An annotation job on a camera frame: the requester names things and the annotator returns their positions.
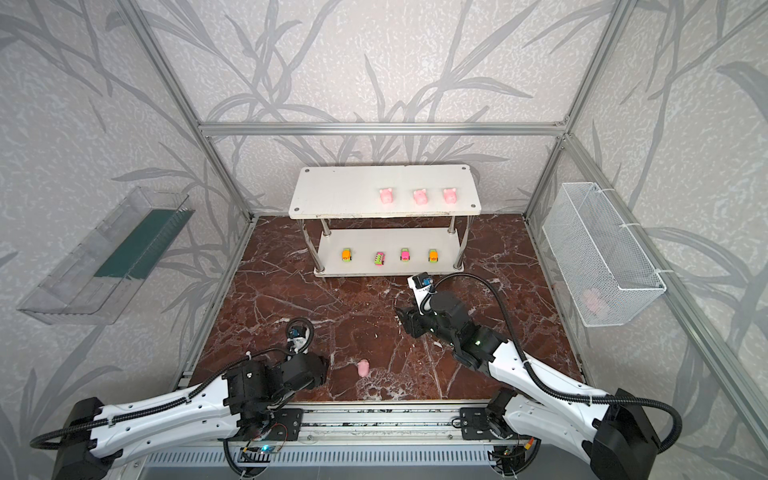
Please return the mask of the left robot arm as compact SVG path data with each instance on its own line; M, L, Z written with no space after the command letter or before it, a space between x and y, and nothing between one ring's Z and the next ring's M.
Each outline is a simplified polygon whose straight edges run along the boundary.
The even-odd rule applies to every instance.
M299 392L323 385L328 361L304 351L275 364L247 353L203 382L133 403L77 402L64 427L30 440L56 454L55 479L103 479L137 458L193 441L252 440L270 432Z

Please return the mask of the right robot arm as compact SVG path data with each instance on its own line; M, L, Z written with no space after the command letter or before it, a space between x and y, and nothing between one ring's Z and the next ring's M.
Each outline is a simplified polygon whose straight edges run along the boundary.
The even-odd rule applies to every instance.
M528 436L590 466L599 479L646 479L657 456L682 433L672 406L619 389L613 394L572 379L530 357L516 340L474 322L449 292L427 307L399 308L405 331L432 334L453 349L461 365L503 383L486 408L500 438Z

